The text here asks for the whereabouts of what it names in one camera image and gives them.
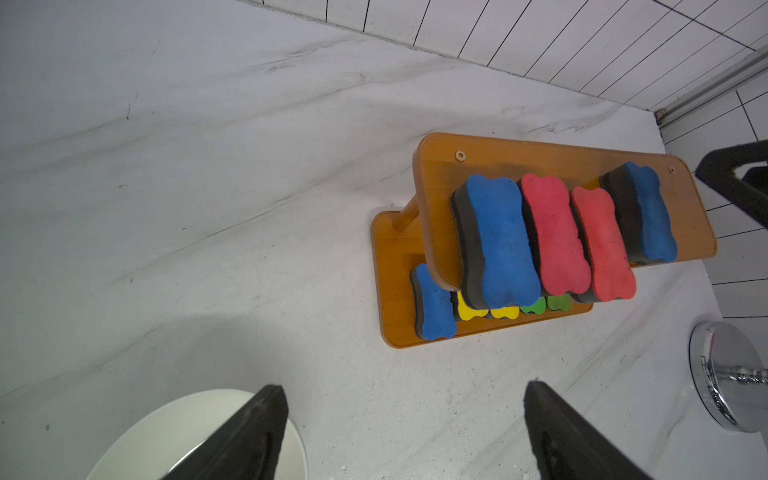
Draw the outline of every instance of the wooden shelf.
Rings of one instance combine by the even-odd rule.
[[[515,181],[526,173],[540,177],[555,175],[569,190],[578,186],[596,188],[602,174],[628,161],[652,167],[659,175],[661,195],[677,240],[677,261],[714,257],[717,242],[694,179],[686,164],[674,155],[453,134],[424,137],[413,154],[416,195],[401,212],[383,212],[371,224],[384,340],[395,348],[430,343],[420,339],[415,331],[415,300],[409,274],[420,263],[427,264],[432,278],[442,288],[458,290],[462,266],[449,198],[470,175],[507,177]],[[592,304],[574,303],[567,312],[521,313],[514,320],[475,317],[459,322],[456,336],[578,315],[591,309]]]

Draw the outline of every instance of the wooden base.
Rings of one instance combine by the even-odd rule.
[[[422,345],[427,342],[416,335],[415,300],[409,274],[425,262],[424,239],[419,218],[402,231],[395,229],[400,212],[382,212],[371,223],[373,263],[376,271],[376,290],[379,293],[379,314],[382,336],[395,348]],[[537,322],[561,316],[578,315],[592,310],[592,304],[574,303],[567,312],[546,310],[541,315],[521,313],[517,319],[487,319],[475,317],[458,323],[456,336],[472,335],[503,329],[523,323]]]

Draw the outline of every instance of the wooden dowel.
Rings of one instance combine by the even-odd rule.
[[[419,216],[419,204],[416,203],[416,195],[414,195],[411,201],[408,202],[406,207],[402,209],[402,211],[400,212],[400,215],[398,215],[397,218],[392,222],[392,226],[395,227],[395,230],[402,232],[418,216]]]

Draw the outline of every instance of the white bowl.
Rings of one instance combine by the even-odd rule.
[[[130,427],[107,450],[88,480],[158,480],[210,437],[253,393],[207,390],[174,400]],[[307,480],[306,453],[288,420],[275,480]]]

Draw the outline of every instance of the marble countertop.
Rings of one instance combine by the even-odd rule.
[[[84,478],[164,403],[274,382],[311,478],[537,478],[538,378],[655,478],[764,478],[690,380],[700,261],[583,316],[379,331],[369,225],[424,135],[663,152],[651,113],[234,0],[3,11],[0,477]]]

